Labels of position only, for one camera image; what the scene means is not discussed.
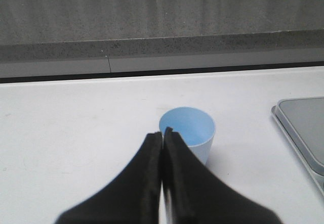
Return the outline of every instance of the white table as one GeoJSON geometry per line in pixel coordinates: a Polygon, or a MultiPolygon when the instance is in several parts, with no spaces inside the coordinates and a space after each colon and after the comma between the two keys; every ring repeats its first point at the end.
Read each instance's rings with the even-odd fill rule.
{"type": "Polygon", "coordinates": [[[0,223],[53,223],[110,182],[166,111],[191,106],[216,122],[216,176],[286,224],[322,224],[324,197],[270,110],[323,95],[324,67],[0,84],[0,223]]]}

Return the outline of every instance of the light blue cup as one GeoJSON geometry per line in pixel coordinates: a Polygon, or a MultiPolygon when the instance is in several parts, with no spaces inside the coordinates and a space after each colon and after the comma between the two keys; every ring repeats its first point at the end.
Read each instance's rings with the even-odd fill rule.
{"type": "Polygon", "coordinates": [[[165,113],[160,122],[162,133],[167,127],[179,132],[195,156],[205,164],[216,132],[213,119],[204,111],[190,108],[175,108],[165,113]]]}

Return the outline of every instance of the countertop edge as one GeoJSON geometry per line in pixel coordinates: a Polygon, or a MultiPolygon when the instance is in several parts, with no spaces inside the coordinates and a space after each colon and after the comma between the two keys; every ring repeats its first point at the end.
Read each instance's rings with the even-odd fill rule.
{"type": "Polygon", "coordinates": [[[219,54],[324,48],[324,29],[158,38],[63,41],[0,46],[0,63],[30,60],[219,54]]]}

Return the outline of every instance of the plastic cup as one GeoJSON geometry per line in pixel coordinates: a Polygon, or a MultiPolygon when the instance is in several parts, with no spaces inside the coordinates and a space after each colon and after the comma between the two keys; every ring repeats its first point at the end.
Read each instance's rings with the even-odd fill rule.
{"type": "Polygon", "coordinates": [[[165,113],[159,122],[162,133],[167,127],[180,133],[189,149],[203,164],[207,162],[216,132],[211,116],[196,108],[175,108],[165,113]]]}

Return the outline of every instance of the speckled gray countertop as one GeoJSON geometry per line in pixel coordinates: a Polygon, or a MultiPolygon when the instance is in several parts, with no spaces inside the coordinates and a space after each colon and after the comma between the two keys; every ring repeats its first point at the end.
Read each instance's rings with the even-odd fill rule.
{"type": "Polygon", "coordinates": [[[0,0],[0,60],[324,47],[324,0],[0,0]]]}

